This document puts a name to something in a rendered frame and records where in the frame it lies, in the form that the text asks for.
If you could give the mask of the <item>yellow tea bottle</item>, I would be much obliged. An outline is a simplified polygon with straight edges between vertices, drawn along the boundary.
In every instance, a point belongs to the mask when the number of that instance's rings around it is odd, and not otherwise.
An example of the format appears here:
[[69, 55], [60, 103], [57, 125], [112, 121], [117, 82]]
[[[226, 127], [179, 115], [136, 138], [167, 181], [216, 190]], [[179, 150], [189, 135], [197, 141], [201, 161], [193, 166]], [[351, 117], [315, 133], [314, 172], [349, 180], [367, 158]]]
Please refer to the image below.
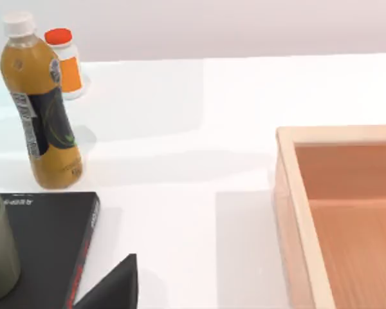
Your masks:
[[18, 110], [37, 183], [63, 189], [78, 181], [83, 165], [64, 107], [59, 58], [36, 35], [30, 12], [3, 18], [7, 43], [0, 70]]

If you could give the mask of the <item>white bottle with orange cap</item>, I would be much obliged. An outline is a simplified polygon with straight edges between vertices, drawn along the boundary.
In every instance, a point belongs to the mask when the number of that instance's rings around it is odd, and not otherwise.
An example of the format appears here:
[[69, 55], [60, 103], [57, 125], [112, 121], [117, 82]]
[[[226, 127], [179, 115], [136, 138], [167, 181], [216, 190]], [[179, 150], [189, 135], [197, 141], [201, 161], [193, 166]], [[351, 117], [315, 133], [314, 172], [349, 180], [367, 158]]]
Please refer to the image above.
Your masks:
[[78, 48], [73, 42], [72, 31], [68, 28], [54, 28], [44, 33], [46, 43], [59, 58], [61, 88], [65, 100], [74, 100], [86, 90]]

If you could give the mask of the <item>shallow salmon-coloured box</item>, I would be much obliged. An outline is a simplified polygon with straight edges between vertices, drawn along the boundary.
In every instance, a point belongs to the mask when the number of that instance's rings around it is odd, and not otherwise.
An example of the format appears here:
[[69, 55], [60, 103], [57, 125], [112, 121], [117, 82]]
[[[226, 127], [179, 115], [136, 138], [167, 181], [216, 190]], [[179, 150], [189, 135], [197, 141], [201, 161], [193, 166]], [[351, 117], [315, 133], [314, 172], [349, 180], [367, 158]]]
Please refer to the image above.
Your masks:
[[386, 125], [280, 127], [276, 136], [291, 309], [386, 309]]

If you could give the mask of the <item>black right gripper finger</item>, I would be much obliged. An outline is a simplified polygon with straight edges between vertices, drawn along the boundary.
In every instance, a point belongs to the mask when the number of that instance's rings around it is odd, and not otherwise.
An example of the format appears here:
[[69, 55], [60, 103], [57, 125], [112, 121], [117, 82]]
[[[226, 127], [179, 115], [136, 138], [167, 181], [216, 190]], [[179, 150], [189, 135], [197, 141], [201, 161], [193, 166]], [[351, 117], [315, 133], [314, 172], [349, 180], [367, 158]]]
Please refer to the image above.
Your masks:
[[138, 309], [137, 255], [117, 264], [73, 309]]

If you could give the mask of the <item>black book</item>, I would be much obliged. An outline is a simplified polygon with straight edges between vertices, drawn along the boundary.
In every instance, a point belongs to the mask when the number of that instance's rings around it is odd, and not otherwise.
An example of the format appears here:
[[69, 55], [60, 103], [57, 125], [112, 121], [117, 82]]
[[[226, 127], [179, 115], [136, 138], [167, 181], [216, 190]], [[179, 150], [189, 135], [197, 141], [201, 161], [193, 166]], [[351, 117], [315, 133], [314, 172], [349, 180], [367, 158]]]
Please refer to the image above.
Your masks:
[[100, 211], [95, 192], [2, 193], [21, 264], [0, 309], [73, 309]]

